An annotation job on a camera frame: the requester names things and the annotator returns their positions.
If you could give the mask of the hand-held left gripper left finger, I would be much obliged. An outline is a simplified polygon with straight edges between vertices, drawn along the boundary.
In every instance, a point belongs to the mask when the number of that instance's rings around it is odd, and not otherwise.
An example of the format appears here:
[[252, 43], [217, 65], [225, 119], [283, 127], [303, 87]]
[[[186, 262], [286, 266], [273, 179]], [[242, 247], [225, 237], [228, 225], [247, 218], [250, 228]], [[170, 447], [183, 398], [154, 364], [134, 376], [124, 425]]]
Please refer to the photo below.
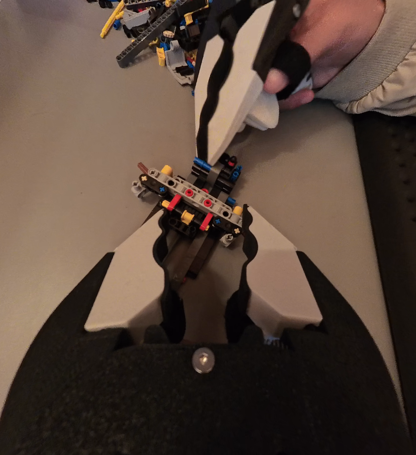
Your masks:
[[164, 259], [170, 216], [159, 210], [118, 248], [103, 279], [85, 330], [129, 330], [136, 343], [145, 331], [160, 325], [171, 343], [180, 343], [186, 331], [183, 301], [171, 287]]

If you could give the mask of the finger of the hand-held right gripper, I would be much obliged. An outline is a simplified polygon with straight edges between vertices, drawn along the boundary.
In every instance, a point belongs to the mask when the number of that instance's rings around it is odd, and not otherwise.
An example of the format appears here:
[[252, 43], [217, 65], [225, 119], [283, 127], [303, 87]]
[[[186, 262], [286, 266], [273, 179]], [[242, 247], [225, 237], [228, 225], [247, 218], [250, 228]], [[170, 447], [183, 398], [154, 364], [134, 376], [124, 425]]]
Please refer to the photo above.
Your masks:
[[[264, 81], [252, 68], [264, 33], [263, 29], [268, 24], [274, 2], [254, 8], [250, 1], [240, 1], [226, 11], [226, 15], [220, 22], [216, 36], [230, 43], [228, 146], [234, 136], [245, 126], [265, 131], [275, 128], [279, 121], [277, 97], [263, 90]], [[214, 165], [219, 158], [203, 158], [203, 160]]]
[[195, 133], [199, 158], [220, 158], [230, 137], [230, 43], [207, 41], [195, 87]]

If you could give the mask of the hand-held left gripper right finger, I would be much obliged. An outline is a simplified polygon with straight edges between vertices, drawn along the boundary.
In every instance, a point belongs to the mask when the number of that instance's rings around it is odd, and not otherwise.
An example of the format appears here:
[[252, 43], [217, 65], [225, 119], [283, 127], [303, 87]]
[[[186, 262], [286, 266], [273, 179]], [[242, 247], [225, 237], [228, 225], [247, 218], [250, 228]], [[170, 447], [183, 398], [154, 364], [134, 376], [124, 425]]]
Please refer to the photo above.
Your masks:
[[243, 207], [242, 229], [246, 260], [225, 310], [228, 341], [239, 341], [249, 325], [272, 338], [287, 328], [319, 327], [322, 314], [296, 247], [249, 206]]

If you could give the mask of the toy brick chassis assembly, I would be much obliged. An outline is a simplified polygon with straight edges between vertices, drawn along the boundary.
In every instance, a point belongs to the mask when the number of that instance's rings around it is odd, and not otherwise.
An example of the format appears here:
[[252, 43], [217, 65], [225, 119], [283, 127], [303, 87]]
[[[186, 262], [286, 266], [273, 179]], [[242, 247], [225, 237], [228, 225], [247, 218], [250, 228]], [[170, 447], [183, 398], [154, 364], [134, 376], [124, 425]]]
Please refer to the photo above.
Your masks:
[[242, 206], [231, 198], [242, 172], [236, 156], [223, 153], [208, 172], [193, 163], [184, 178], [170, 166], [161, 170], [138, 163], [141, 171], [131, 192], [143, 199], [153, 193], [159, 197], [156, 209], [169, 216], [168, 224], [177, 239], [187, 237], [191, 244], [171, 272], [171, 286], [177, 290], [188, 278], [197, 278], [216, 242], [223, 247], [242, 234]]

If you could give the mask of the person's right forearm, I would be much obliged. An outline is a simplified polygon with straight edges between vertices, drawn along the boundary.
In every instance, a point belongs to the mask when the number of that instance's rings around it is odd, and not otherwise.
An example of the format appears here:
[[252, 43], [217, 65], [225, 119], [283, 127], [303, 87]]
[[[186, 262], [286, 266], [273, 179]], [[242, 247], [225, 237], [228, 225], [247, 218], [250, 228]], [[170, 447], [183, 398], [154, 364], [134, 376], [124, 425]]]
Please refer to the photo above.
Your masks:
[[385, 1], [370, 42], [315, 96], [350, 114], [416, 117], [416, 0]]

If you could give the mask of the grey desk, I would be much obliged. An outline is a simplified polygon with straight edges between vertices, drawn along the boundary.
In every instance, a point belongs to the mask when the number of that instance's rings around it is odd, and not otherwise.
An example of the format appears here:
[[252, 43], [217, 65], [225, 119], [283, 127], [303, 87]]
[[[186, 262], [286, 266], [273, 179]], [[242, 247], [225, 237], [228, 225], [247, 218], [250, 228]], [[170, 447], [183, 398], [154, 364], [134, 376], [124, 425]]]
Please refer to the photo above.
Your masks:
[[[0, 414], [52, 311], [146, 218], [137, 163], [187, 175], [193, 96], [86, 1], [0, 2]], [[234, 198], [308, 255], [361, 317], [402, 394], [352, 120], [316, 100], [234, 145]]]

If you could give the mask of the pile of mixed toy bricks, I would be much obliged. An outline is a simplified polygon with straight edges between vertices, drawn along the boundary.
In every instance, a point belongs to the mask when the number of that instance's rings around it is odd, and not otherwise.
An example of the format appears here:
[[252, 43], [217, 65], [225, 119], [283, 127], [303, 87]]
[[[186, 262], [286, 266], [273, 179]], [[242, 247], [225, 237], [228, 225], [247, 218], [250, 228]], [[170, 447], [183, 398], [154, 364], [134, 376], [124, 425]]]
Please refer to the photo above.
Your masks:
[[131, 66], [138, 55], [153, 48], [158, 64], [182, 86], [194, 86], [197, 52], [211, 10], [211, 0], [96, 1], [112, 9], [100, 37], [111, 29], [123, 31], [129, 45], [116, 56], [120, 68]]

